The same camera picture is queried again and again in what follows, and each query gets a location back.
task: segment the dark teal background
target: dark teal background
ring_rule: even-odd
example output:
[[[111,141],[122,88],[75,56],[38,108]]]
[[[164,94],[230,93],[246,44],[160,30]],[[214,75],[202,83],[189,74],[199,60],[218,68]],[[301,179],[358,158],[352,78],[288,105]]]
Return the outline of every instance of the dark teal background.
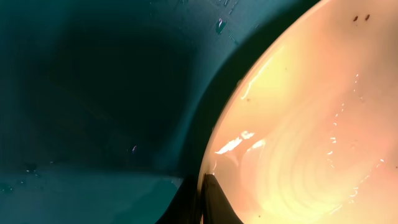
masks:
[[[238,80],[316,1],[235,3],[1,1],[0,223],[154,223]]]

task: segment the bowl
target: bowl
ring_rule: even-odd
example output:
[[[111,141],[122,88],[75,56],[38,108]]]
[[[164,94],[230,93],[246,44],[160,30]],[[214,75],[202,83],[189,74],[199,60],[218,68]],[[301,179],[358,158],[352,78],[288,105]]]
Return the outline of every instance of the bowl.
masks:
[[[396,223],[398,1],[323,0],[258,59],[203,157],[250,223]]]

